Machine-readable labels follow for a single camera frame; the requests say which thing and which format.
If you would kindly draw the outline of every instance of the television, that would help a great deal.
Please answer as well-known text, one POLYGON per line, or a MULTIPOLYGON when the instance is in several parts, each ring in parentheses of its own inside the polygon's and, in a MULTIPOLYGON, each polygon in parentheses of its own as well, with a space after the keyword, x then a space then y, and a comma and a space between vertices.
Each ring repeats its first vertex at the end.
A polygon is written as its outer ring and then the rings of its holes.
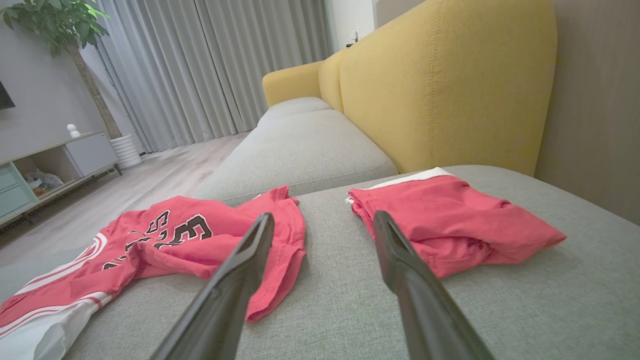
POLYGON ((2 81, 0 81, 0 110, 14 108, 15 104, 11 101, 11 97, 9 97, 9 93, 6 92, 4 86, 2 85, 2 81))

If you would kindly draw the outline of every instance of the red shirt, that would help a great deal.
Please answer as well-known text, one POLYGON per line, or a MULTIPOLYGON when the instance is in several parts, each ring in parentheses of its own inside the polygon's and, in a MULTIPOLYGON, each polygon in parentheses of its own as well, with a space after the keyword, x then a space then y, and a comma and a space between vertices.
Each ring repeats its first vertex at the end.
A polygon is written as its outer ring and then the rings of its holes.
POLYGON ((61 358, 89 317, 135 279, 174 273, 208 279, 255 219, 273 214, 275 231, 262 285, 246 319, 256 322, 289 293, 305 255, 298 201, 283 186, 231 208, 174 197, 128 211, 100 230, 78 258, 28 282, 0 308, 0 348, 7 359, 61 358))
POLYGON ((387 211, 440 278, 480 264, 520 263, 566 238, 520 206, 474 190, 441 168, 349 194, 374 240, 373 216, 387 211))

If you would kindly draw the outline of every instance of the fabric upholstery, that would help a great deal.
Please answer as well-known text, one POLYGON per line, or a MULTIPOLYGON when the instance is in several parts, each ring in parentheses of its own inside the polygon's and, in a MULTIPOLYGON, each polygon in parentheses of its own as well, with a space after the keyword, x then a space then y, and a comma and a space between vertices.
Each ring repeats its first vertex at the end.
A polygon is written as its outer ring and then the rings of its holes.
POLYGON ((262 89, 269 107, 298 97, 321 97, 318 69, 321 61, 266 74, 262 89))
POLYGON ((277 186, 297 196, 397 174, 343 114, 320 110, 260 121, 194 196, 231 206, 277 186))
MULTIPOLYGON (((568 235, 525 263, 479 266, 443 280, 496 359, 637 358, 639 226, 512 171, 445 170, 568 235)), ((397 300, 381 280, 373 241, 344 202, 352 187, 392 178, 298 197, 307 256, 279 307, 245 325, 238 360, 408 358, 397 300)), ((47 262, 0 268, 3 297, 50 270, 47 262)), ((182 274, 133 282, 91 318, 65 360, 148 359, 203 285, 182 274)))
POLYGON ((551 0, 430 0, 342 59, 344 114, 400 171, 533 175, 556 60, 551 0))
POLYGON ((341 113, 344 113, 344 109, 342 108, 342 92, 340 90, 340 64, 347 50, 343 49, 327 58, 322 62, 318 71, 320 94, 323 100, 341 113))
POLYGON ((317 97, 299 97, 297 99, 291 99, 280 102, 270 107, 266 113, 260 118, 260 123, 269 122, 273 119, 279 119, 281 117, 288 117, 291 115, 298 115, 308 113, 311 111, 330 110, 331 106, 317 97))

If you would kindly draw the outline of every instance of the curtain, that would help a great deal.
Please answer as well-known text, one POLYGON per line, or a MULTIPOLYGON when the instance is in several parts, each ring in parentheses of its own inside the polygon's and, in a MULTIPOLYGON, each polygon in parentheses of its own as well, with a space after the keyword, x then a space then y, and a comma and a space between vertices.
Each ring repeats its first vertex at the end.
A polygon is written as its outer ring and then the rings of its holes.
POLYGON ((145 147, 249 131, 262 77, 331 54, 321 0, 102 0, 99 50, 145 147))

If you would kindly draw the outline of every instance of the cabinet drawer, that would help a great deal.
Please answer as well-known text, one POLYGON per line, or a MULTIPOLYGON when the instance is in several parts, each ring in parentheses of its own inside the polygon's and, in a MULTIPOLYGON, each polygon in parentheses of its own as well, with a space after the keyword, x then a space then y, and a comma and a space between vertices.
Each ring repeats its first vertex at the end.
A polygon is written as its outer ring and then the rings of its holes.
POLYGON ((104 133, 70 142, 65 147, 82 176, 89 176, 118 161, 118 156, 104 133))
POLYGON ((18 180, 13 177, 13 174, 9 171, 9 167, 0 167, 0 192, 17 183, 18 180))
POLYGON ((0 192, 0 217, 17 210, 30 202, 31 200, 27 194, 25 194, 24 190, 18 185, 15 185, 9 190, 0 192))

